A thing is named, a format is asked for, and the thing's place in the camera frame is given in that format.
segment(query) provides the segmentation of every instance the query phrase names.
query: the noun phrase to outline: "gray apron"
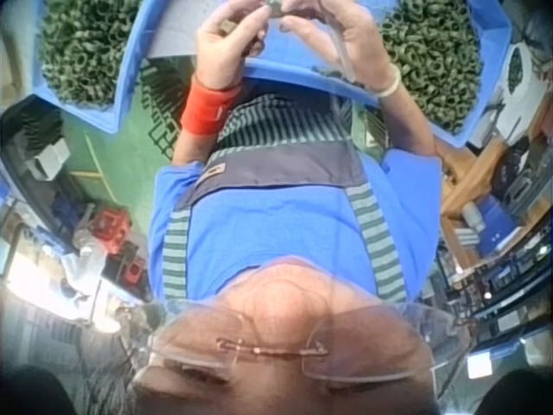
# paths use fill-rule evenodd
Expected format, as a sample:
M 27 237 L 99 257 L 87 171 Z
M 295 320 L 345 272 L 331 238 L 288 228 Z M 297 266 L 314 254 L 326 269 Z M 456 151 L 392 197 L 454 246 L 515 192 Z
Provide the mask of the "gray apron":
M 166 299 L 187 296 L 188 229 L 201 198 L 225 188 L 313 185 L 344 190 L 359 222 L 378 296 L 405 301 L 397 250 L 351 138 L 335 119 L 275 94 L 232 112 L 204 173 L 177 202 L 162 249 Z

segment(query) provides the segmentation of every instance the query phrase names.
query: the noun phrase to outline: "blue t-shirt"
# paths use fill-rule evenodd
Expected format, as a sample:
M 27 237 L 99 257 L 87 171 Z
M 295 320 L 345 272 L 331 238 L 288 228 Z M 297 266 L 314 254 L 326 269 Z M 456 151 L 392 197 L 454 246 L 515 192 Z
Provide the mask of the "blue t-shirt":
M 412 299 L 423 288 L 435 256 L 441 162 L 401 150 L 390 150 L 381 166 L 360 156 L 388 222 Z M 159 300 L 164 298 L 162 247 L 169 216 L 203 167 L 201 163 L 164 167 L 156 177 L 149 280 Z M 377 293 L 365 242 L 344 191 L 301 186 L 224 189 L 198 201 L 188 234 L 188 298 L 212 297 L 242 270 L 289 255 Z

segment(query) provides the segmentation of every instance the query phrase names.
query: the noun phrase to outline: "bracelet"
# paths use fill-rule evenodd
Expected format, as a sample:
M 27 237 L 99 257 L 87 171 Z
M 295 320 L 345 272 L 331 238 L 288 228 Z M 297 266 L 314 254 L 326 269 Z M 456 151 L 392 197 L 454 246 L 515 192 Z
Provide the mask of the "bracelet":
M 228 110 L 240 91 L 241 85 L 228 91 L 207 89 L 197 80 L 196 75 L 193 75 L 190 93 L 181 117 L 181 128 L 196 136 L 219 134 L 225 125 Z
M 397 67 L 397 65 L 392 64 L 392 66 L 394 68 L 394 77 L 396 78 L 396 80 L 394 80 L 394 83 L 388 89 L 386 89 L 385 91 L 383 91 L 381 93 L 372 92 L 372 95 L 374 95 L 375 97 L 377 97 L 379 99 L 389 97 L 395 91 L 397 91 L 397 89 L 401 85 L 401 79 L 402 79 L 401 78 L 401 71 L 399 70 L 399 67 Z

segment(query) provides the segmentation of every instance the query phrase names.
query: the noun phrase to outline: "eyeglasses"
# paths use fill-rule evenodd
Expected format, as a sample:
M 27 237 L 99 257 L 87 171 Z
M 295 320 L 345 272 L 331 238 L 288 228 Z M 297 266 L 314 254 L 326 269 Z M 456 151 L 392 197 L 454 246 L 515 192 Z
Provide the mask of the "eyeglasses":
M 344 383 L 451 366 L 470 350 L 474 328 L 471 320 L 418 303 L 382 304 L 322 318 L 303 348 L 286 348 L 260 344 L 247 317 L 203 303 L 172 300 L 119 316 L 133 346 L 186 367 L 232 371 L 242 356 L 296 358 L 309 378 Z

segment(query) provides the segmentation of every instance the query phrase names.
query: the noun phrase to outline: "blue plastic bin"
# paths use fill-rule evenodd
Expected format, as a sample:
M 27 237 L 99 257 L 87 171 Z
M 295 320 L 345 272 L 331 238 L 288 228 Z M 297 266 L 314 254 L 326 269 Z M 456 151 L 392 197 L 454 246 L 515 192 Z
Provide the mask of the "blue plastic bin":
M 378 22 L 397 6 L 397 0 L 358 0 L 358 3 L 366 6 Z M 484 62 L 478 102 L 457 135 L 454 136 L 439 126 L 432 125 L 432 130 L 438 137 L 458 148 L 468 141 L 492 97 L 512 32 L 511 23 L 497 0 L 468 0 L 467 3 L 472 10 L 472 21 L 480 38 L 480 55 Z M 264 52 L 258 58 L 246 62 L 245 76 L 308 86 L 355 99 L 373 107 L 378 105 L 378 101 L 363 89 L 313 72 L 312 67 L 328 67 L 328 64 L 294 35 L 280 32 L 276 22 L 270 25 L 265 45 Z
M 124 51 L 123 61 L 119 69 L 118 86 L 115 92 L 113 105 L 99 110 L 80 108 L 60 102 L 55 93 L 48 88 L 48 83 L 42 77 L 41 63 L 39 61 L 41 32 L 41 20 L 45 10 L 43 0 L 36 0 L 37 16 L 37 41 L 35 42 L 35 58 L 33 68 L 33 93 L 42 99 L 58 106 L 64 111 L 71 112 L 74 116 L 83 119 L 102 131 L 115 134 L 119 131 L 123 117 L 129 112 L 137 81 L 138 70 L 142 59 L 148 53 L 148 47 L 153 34 L 156 32 L 167 0 L 143 0 L 137 14 L 137 19 L 130 32 L 129 40 Z

